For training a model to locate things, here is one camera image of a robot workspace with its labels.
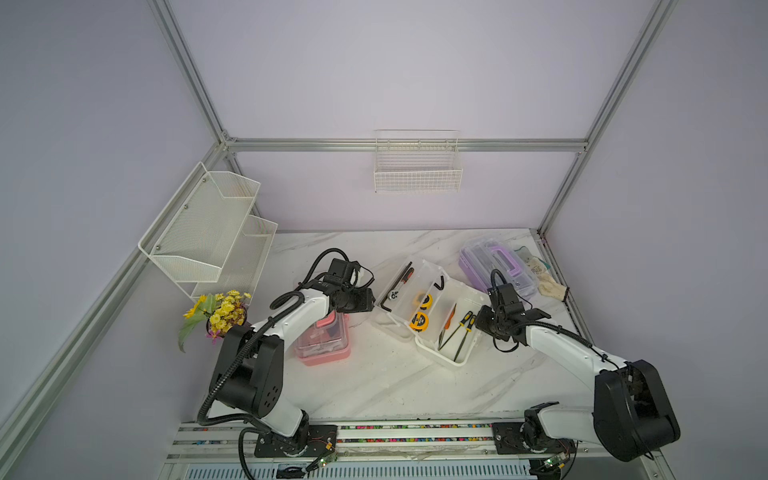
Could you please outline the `pink clear-lid toolbox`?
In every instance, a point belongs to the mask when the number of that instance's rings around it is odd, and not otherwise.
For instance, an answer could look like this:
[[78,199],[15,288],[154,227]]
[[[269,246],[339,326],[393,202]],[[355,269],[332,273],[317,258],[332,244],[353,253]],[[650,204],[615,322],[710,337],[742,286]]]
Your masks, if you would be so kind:
[[296,357],[306,366],[318,366],[349,357],[348,314],[331,312],[313,324],[294,343]]

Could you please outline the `purple clear-lid toolbox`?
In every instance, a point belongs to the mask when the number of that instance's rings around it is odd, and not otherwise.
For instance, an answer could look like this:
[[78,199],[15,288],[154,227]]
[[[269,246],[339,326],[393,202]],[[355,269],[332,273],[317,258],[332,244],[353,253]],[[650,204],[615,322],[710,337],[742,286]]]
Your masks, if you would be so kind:
[[538,292],[538,280],[525,262],[508,246],[493,237],[481,237],[464,244],[459,253],[459,266],[478,291],[487,292],[491,273],[499,270],[519,296],[530,300]]

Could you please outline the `white plastic toolbox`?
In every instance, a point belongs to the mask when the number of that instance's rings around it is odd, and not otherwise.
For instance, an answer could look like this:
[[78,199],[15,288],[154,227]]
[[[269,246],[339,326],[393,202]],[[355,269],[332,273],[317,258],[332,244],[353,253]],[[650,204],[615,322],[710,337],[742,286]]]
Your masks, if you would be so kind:
[[[379,307],[379,303],[408,262],[413,263],[415,271],[400,291],[398,299],[394,303],[388,304],[391,312],[384,311]],[[442,291],[438,291],[433,286],[435,282],[439,281],[440,276],[445,278],[445,288]],[[409,327],[409,322],[417,309],[417,300],[425,293],[433,296],[433,304],[428,311],[429,325],[425,331],[415,332]],[[458,369],[468,363],[479,340],[480,332],[473,325],[464,349],[456,362],[453,361],[453,356],[463,336],[462,332],[457,332],[442,350],[438,350],[441,330],[454,303],[457,304],[455,316],[449,330],[444,334],[445,337],[450,334],[468,311],[477,315],[481,307],[488,306],[490,301],[486,294],[450,277],[444,268],[425,259],[411,256],[403,262],[392,280],[385,285],[379,295],[374,307],[374,324],[390,336],[414,344],[419,353],[428,359],[447,368]]]

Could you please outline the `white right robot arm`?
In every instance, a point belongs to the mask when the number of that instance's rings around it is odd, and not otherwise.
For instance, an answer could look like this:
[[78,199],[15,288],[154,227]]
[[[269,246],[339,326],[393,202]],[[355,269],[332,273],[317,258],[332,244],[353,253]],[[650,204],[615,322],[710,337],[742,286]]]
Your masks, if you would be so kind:
[[645,360],[629,361],[598,349],[581,335],[550,323],[539,308],[526,308],[510,283],[493,284],[490,304],[475,327],[494,341],[536,350],[570,372],[592,394],[583,407],[548,401],[524,412],[517,437],[541,453],[563,440],[601,445],[629,462],[678,441],[681,429],[658,370]]

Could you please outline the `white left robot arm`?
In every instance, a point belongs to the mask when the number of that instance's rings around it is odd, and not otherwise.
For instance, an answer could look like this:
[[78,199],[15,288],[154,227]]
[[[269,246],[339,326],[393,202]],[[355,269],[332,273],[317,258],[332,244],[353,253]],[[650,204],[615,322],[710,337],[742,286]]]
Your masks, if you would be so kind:
[[302,437],[305,412],[281,398],[286,350],[328,315],[370,312],[374,303],[369,286],[301,289],[279,296],[270,305],[273,315],[226,335],[196,422],[241,421],[259,433]]

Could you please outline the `yellow black screwdriver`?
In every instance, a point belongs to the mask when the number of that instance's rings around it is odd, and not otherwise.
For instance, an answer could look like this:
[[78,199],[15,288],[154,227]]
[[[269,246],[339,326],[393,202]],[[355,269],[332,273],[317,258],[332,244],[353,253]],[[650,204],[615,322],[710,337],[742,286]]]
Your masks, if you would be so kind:
[[475,314],[472,311],[468,311],[447,337],[441,337],[438,343],[438,350],[442,350],[457,332],[462,328],[466,328],[474,316]]
[[456,362],[458,360],[458,357],[460,356],[462,350],[464,349],[464,345],[467,342],[467,338],[473,328],[474,322],[476,319],[476,314],[472,311],[469,311],[465,317],[461,320],[459,327],[457,328],[458,332],[462,332],[463,336],[461,338],[461,341],[459,343],[459,346],[456,348],[453,356],[453,361]]

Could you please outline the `cream printed work glove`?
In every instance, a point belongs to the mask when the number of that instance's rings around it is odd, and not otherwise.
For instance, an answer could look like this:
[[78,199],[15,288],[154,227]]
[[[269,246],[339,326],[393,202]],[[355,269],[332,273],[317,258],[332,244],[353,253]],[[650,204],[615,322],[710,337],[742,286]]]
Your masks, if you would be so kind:
[[564,302],[569,289],[560,284],[546,268],[545,264],[532,268],[532,272],[538,279],[538,291],[541,295]]

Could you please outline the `white dotted green-cuffed glove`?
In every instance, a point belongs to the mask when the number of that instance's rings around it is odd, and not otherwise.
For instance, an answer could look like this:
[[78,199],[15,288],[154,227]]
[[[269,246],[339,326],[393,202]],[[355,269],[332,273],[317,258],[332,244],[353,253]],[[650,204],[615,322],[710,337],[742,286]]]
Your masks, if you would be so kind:
[[535,256],[527,247],[522,246],[516,249],[515,253],[536,277],[549,273],[550,266],[541,258]]

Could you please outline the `yellow black tape measure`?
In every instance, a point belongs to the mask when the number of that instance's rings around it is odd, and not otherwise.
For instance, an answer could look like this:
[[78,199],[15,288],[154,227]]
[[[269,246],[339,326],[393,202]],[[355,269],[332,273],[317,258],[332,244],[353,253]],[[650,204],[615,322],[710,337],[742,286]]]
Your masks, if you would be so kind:
[[420,299],[417,300],[417,309],[409,322],[409,327],[415,332],[423,332],[428,328],[429,316],[428,311],[432,307],[433,296],[425,293]]

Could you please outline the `yellow flowers in pot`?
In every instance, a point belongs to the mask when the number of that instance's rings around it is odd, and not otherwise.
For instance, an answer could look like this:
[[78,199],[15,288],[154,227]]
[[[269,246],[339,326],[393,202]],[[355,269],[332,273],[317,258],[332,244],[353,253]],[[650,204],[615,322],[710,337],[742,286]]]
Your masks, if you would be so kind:
[[212,341],[224,338],[235,326],[244,326],[251,299],[251,293],[238,290],[201,295],[183,314],[177,336],[178,349],[185,351],[187,339],[199,325],[205,327],[206,336]]

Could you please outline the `white mesh two-tier shelf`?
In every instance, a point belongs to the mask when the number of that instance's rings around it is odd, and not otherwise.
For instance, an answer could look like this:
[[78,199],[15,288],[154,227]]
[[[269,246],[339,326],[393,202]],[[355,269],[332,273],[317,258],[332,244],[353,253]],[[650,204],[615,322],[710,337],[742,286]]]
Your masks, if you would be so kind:
[[189,299],[254,294],[277,224],[256,214],[260,183],[195,166],[138,249]]

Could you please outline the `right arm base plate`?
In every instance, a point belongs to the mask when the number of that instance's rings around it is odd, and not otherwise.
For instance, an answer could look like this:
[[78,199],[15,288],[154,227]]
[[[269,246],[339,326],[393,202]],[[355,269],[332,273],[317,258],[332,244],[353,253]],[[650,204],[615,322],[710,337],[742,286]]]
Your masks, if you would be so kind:
[[570,439],[548,437],[531,422],[494,422],[491,424],[496,452],[500,455],[573,453]]

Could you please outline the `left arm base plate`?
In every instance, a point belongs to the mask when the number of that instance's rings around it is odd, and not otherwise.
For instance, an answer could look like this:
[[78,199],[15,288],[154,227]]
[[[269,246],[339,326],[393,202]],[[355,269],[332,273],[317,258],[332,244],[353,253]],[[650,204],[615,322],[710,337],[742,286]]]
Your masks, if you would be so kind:
[[335,448],[337,425],[308,424],[291,437],[277,433],[259,436],[253,450],[256,458],[315,458]]

